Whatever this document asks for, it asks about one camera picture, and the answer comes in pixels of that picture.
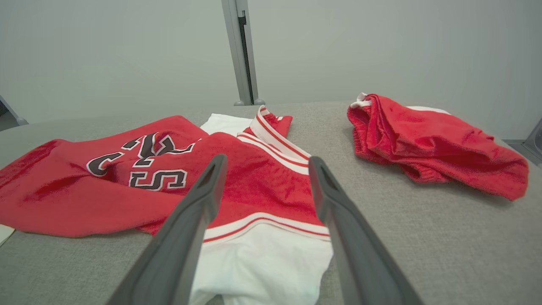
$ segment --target white fabric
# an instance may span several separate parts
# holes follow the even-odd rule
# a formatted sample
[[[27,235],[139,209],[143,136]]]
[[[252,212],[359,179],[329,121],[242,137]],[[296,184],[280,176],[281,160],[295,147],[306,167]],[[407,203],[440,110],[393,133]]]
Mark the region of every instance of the white fabric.
[[[372,101],[369,99],[369,100],[365,100],[365,97],[367,96],[367,94],[365,93],[360,93],[358,95],[358,98],[356,99],[356,101],[352,104],[350,104],[350,108],[361,108],[361,107],[364,107],[364,106],[371,106],[372,105]],[[425,106],[406,106],[407,108],[410,108],[412,110],[417,110],[417,111],[435,111],[435,112],[439,112],[439,113],[445,113],[447,115],[449,115],[450,113],[446,110],[442,110],[442,109],[438,109],[438,108],[432,108],[432,107],[425,107]]]
[[[201,125],[201,129],[208,134],[215,132],[225,132],[232,136],[237,136],[243,132],[252,122],[252,119],[238,118],[227,115],[211,114],[207,122]]]
[[[225,305],[314,305],[332,255],[331,242],[258,224],[202,246],[190,304],[222,294]]]
[[[269,112],[264,106],[260,110],[254,120],[213,113],[201,129],[208,134],[225,132],[264,150],[273,150],[268,153],[283,165],[308,174],[307,167],[301,165],[306,166],[309,154],[277,132],[272,136],[262,130],[260,124],[267,123],[262,115]],[[244,134],[249,126],[266,142],[260,143],[260,140],[254,140],[256,137]],[[276,149],[268,147],[268,143],[288,153],[274,152]],[[252,222],[253,218],[262,220]],[[221,238],[220,242],[202,245],[190,305],[204,305],[217,294],[222,295],[225,305],[314,305],[317,302],[322,275],[333,256],[329,237],[318,236],[318,233],[328,234],[326,227],[256,213],[235,223],[206,230],[205,239],[219,236],[225,227],[230,232],[230,226],[240,229],[228,238]],[[303,228],[306,232],[295,232],[292,227]]]
[[[14,228],[0,225],[0,246],[13,234]]]

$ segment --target folded clothing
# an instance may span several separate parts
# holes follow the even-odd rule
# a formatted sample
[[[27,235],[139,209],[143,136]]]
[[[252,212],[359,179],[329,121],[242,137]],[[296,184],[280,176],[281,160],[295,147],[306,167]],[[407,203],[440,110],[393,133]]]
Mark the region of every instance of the folded clothing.
[[[404,107],[387,97],[362,93],[347,115],[360,158],[397,163],[416,182],[457,180],[510,200],[525,195],[527,161],[445,111]]]

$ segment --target metal frame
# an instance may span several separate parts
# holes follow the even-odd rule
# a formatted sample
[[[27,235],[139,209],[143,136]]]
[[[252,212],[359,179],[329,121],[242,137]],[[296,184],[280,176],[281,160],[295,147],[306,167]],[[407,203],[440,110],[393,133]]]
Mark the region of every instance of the metal frame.
[[[230,42],[231,59],[234,63],[237,89],[239,90],[239,99],[241,100],[240,103],[235,103],[235,105],[251,105],[235,0],[222,0],[222,10],[224,11],[226,31],[228,32],[228,40]]]
[[[8,102],[5,101],[5,99],[0,96],[0,101],[2,102],[2,104],[4,104],[4,106],[8,109],[8,111],[11,113],[11,115],[17,120],[17,124],[19,124],[19,126],[22,126],[22,125],[28,125],[28,122],[27,120],[25,120],[24,118],[18,116],[15,111],[13,110],[13,108],[11,108],[8,104]]]
[[[537,126],[533,129],[527,140],[523,143],[523,146],[527,148],[531,153],[535,154],[542,160],[542,142],[537,143],[537,138],[542,139],[542,119],[538,122]]]
[[[252,105],[250,98],[251,85],[254,105],[264,104],[263,100],[258,98],[258,88],[256,84],[256,69],[254,65],[254,50],[252,48],[252,34],[250,31],[250,15],[248,12],[247,0],[222,0],[222,9],[224,11],[224,20],[226,22],[226,31],[230,43],[231,59],[234,64],[237,89],[239,90],[239,105]],[[239,28],[240,17],[245,17],[247,24],[244,25],[245,43],[247,46],[248,71],[250,73],[250,84],[248,81],[247,68],[243,53],[243,44],[241,39],[241,30]]]

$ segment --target striped trim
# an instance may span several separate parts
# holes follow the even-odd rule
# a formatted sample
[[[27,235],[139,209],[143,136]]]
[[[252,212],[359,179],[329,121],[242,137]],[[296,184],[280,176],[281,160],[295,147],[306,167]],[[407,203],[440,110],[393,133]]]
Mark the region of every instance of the striped trim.
[[[256,114],[256,118],[250,124],[250,129],[260,140],[276,147],[281,153],[293,158],[302,158],[308,160],[311,156],[295,144],[284,138],[280,133],[267,123],[263,118],[264,113],[269,111],[262,105]]]
[[[296,173],[308,175],[307,160],[286,156],[276,148],[273,148],[265,142],[261,141],[260,139],[254,137],[253,135],[245,134],[244,132],[240,132],[239,134],[237,134],[237,138],[242,142],[249,143],[261,148],[275,160],[279,161],[282,165],[295,171]]]
[[[320,240],[330,240],[330,232],[325,226],[312,225],[292,219],[277,217],[268,213],[254,213],[243,219],[223,226],[205,230],[204,245],[225,242],[237,238],[258,224],[270,224],[284,230]]]

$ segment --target white stripe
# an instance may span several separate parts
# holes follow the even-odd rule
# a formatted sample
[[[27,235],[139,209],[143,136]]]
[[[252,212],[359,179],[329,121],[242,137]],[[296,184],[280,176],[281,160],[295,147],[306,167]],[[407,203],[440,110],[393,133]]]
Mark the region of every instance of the white stripe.
[[[226,224],[226,225],[223,225],[223,226],[209,228],[209,229],[205,230],[205,234],[203,236],[203,239],[206,240],[206,239],[210,239],[210,238],[217,238],[217,237],[220,237],[222,235],[226,235],[226,234],[228,234],[230,232],[234,232],[234,231],[239,230],[240,228],[246,226],[248,223],[250,223],[251,221],[253,221],[253,220],[257,219],[257,218],[268,218],[268,219],[259,219],[259,220],[255,221],[255,222],[251,223],[250,225],[248,225],[246,228],[240,230],[239,232],[236,232],[235,234],[231,234],[229,236],[225,236],[224,238],[220,238],[220,239],[217,239],[217,240],[205,242],[204,245],[210,245],[210,244],[214,244],[214,243],[217,243],[217,242],[221,243],[221,242],[224,242],[226,240],[232,240],[232,239],[234,239],[236,237],[239,237],[239,236],[245,234],[247,231],[249,231],[251,228],[253,228],[254,226],[256,226],[258,224],[270,224],[270,225],[273,225],[273,226],[276,226],[276,227],[282,228],[284,230],[294,232],[294,233],[297,233],[297,234],[300,234],[300,235],[303,235],[303,236],[308,236],[308,237],[321,239],[321,240],[330,240],[329,236],[318,235],[318,234],[329,235],[330,232],[327,229],[327,227],[325,227],[325,226],[318,226],[318,225],[303,223],[301,221],[282,218],[282,217],[274,216],[274,215],[271,215],[271,214],[268,214],[268,213],[263,213],[263,212],[258,212],[258,213],[248,215],[247,217],[245,217],[243,219],[234,221],[232,223],[229,223],[229,224]],[[301,230],[306,230],[306,231],[310,231],[310,232],[314,232],[314,233],[318,233],[318,234],[312,234],[310,232],[305,232],[305,231],[301,231]]]
[[[258,110],[258,113],[256,114],[257,117],[260,118],[262,123],[271,131],[272,134],[270,134],[261,124],[258,122],[258,120],[255,118],[252,123],[250,124],[250,129],[252,132],[256,135],[257,138],[264,141],[265,143],[272,144],[277,149],[279,149],[283,154],[294,157],[294,158],[300,158],[299,154],[297,154],[295,151],[298,151],[300,154],[306,156],[309,158],[311,155],[309,155],[307,152],[302,150],[301,148],[297,147],[295,144],[290,142],[288,139],[284,138],[280,133],[278,133],[267,121],[263,118],[262,114]],[[289,147],[285,146],[279,140],[279,138],[284,143],[288,144],[293,149],[290,149]]]
[[[438,109],[438,108],[431,108],[431,107],[425,107],[425,106],[407,106],[407,108],[410,108],[412,110],[417,110],[417,111],[435,111],[435,112],[446,113],[447,115],[450,115],[448,111]]]
[[[245,137],[248,137],[248,138],[252,139],[253,141],[258,142],[258,143],[264,145],[266,148],[268,148],[268,149],[270,149],[270,150],[276,152],[277,154],[281,155],[282,157],[288,159],[288,160],[291,161],[291,162],[297,162],[297,163],[308,164],[308,160],[305,160],[305,159],[303,159],[303,158],[301,158],[301,157],[299,157],[299,156],[294,157],[294,158],[292,158],[292,157],[290,157],[290,156],[287,156],[287,155],[281,153],[279,150],[273,148],[273,147],[270,146],[269,144],[265,143],[264,141],[262,141],[262,140],[256,138],[255,136],[253,136],[253,135],[251,135],[251,134],[247,134],[246,132],[239,132],[239,133],[237,134],[237,136],[239,137],[240,135],[243,135],[243,136],[245,136]]]
[[[245,137],[238,137],[239,140],[241,140],[242,142],[245,142],[245,143],[248,143],[248,144],[252,144],[252,145],[255,145],[259,148],[261,148],[263,151],[265,151],[269,156],[273,157],[273,159],[279,161],[282,165],[284,165],[285,167],[293,170],[294,172],[296,173],[299,173],[299,174],[302,174],[302,175],[308,175],[308,167],[301,167],[299,165],[296,165],[296,164],[292,164],[290,162],[288,162],[287,160],[284,160],[280,157],[278,157],[276,154],[274,154],[273,152],[271,152],[271,150],[269,150],[269,148],[267,148],[265,145],[263,145],[261,142],[258,142],[258,141],[255,141],[253,139],[247,139]],[[299,162],[299,163],[306,163],[308,164],[308,161],[307,160],[296,160],[296,162]]]
[[[350,108],[361,108],[361,107],[364,107],[364,106],[371,106],[371,105],[372,105],[371,100],[359,100],[359,97],[358,97],[357,101],[350,104]],[[425,107],[425,106],[406,106],[406,107],[410,108],[412,110],[416,110],[416,111],[434,111],[434,112],[445,113],[447,115],[450,115],[450,113],[448,111],[438,109],[438,108],[431,108],[431,107]]]

